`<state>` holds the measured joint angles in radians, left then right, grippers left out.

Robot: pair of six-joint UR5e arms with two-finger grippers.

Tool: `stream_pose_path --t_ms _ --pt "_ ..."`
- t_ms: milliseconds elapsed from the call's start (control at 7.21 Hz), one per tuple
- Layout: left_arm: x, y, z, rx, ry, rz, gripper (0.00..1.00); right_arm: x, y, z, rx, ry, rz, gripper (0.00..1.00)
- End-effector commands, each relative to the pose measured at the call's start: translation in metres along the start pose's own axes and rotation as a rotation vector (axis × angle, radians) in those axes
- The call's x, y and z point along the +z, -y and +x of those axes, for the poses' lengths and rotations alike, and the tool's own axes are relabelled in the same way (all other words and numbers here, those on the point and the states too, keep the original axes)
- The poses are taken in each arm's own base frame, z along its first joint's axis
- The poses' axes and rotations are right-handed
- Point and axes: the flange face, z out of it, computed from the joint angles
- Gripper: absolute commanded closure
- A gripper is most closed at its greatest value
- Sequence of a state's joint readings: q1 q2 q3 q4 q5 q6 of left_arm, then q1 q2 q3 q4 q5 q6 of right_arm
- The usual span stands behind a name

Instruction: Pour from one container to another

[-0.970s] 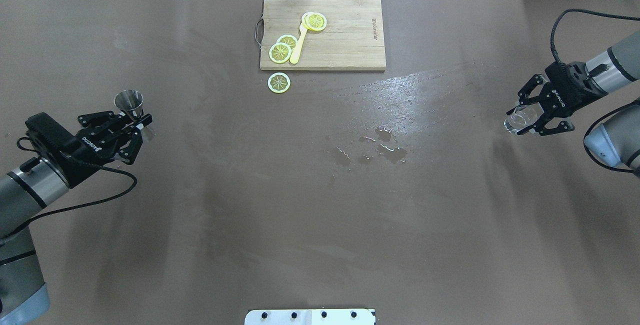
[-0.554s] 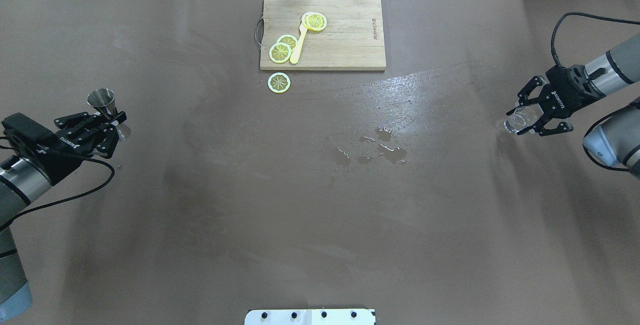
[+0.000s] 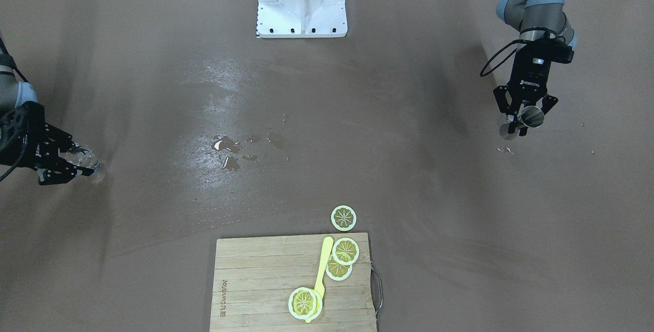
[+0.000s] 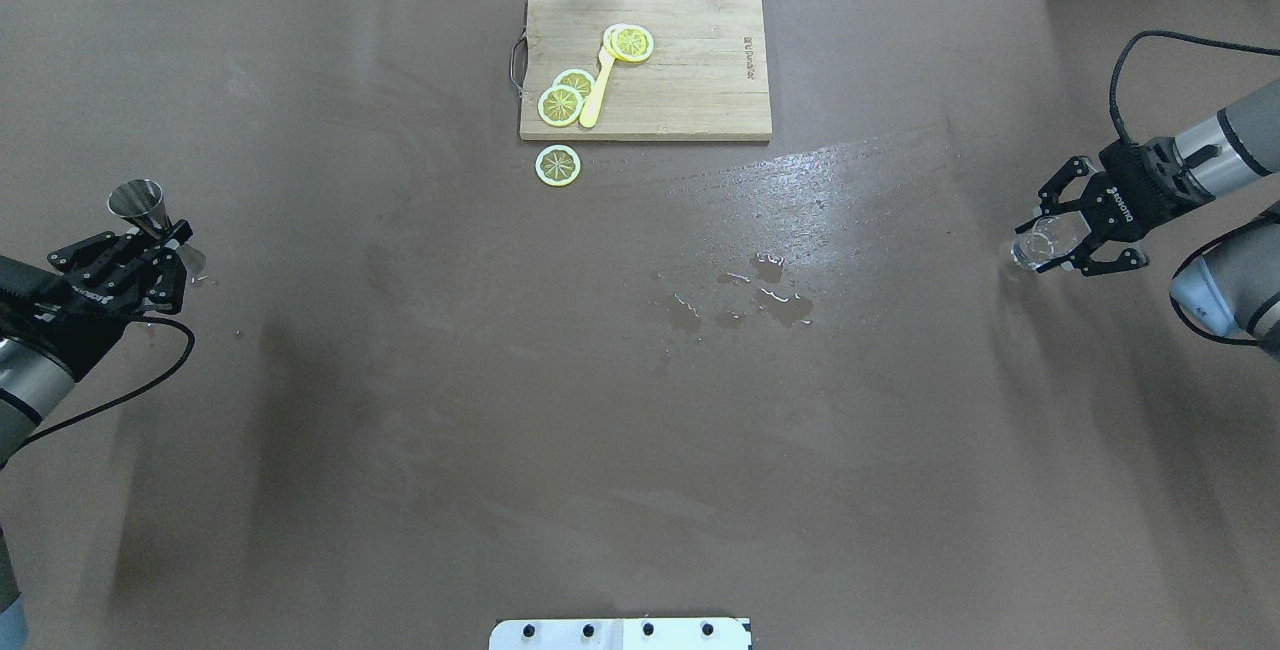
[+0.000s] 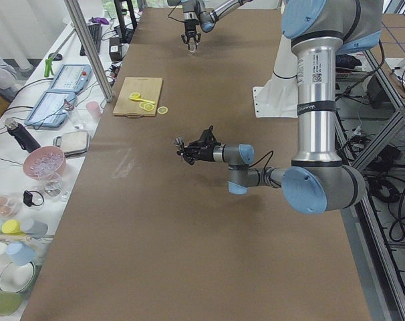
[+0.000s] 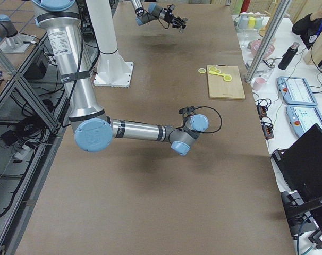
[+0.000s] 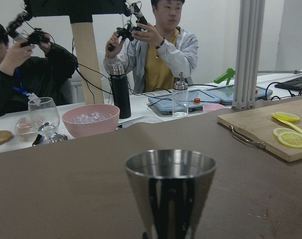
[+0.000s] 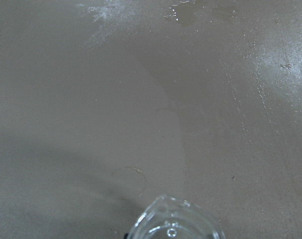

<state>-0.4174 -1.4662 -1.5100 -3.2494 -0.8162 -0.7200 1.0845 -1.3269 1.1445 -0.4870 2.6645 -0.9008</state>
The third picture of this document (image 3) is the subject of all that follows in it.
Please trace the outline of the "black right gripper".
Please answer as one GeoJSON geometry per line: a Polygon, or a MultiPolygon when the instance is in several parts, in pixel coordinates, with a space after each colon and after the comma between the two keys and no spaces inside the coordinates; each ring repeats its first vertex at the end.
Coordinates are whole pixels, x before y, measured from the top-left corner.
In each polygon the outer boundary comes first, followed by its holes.
{"type": "Polygon", "coordinates": [[[44,106],[27,101],[2,117],[1,164],[37,169],[39,185],[66,184],[77,176],[91,176],[96,168],[59,162],[48,168],[47,156],[84,154],[73,136],[45,122],[44,106]]]}

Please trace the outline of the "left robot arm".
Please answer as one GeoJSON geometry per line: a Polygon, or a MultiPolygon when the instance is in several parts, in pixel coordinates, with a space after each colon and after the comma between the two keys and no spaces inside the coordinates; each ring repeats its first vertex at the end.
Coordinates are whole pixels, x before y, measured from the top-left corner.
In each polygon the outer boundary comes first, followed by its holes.
{"type": "Polygon", "coordinates": [[[564,6],[565,0],[498,2],[498,18],[519,32],[511,42],[515,50],[509,80],[493,90],[508,120],[502,127],[505,134],[525,136],[558,102],[547,90],[551,65],[572,62],[578,41],[564,6]]]}

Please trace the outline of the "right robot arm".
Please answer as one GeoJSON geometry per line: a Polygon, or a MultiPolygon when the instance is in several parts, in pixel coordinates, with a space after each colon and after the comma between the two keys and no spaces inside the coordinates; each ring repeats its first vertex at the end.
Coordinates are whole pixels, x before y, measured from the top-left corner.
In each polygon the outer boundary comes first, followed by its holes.
{"type": "Polygon", "coordinates": [[[2,179],[16,168],[35,171],[40,185],[93,176],[100,170],[100,160],[72,134],[46,122],[33,86],[3,41],[1,45],[1,163],[7,166],[2,179]]]}

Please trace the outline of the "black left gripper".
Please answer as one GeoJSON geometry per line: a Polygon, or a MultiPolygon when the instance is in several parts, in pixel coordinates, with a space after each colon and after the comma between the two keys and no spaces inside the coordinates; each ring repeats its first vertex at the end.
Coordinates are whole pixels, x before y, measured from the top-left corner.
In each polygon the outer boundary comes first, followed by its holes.
{"type": "Polygon", "coordinates": [[[512,105],[535,105],[540,101],[533,126],[541,126],[558,103],[558,98],[549,95],[547,90],[551,64],[570,64],[573,57],[573,47],[559,39],[541,38],[526,43],[517,51],[508,86],[493,89],[500,113],[511,117],[514,116],[512,105]]]}

